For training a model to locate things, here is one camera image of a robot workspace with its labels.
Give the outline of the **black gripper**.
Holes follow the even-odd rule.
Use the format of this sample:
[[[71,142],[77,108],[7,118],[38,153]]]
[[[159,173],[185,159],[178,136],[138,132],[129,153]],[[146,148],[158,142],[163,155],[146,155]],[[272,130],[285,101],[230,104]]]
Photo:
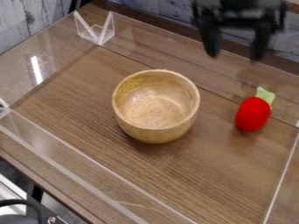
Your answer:
[[[257,28],[252,59],[265,58],[272,30],[286,26],[286,0],[191,0],[194,23],[201,30],[206,53],[217,58],[221,52],[221,27]]]

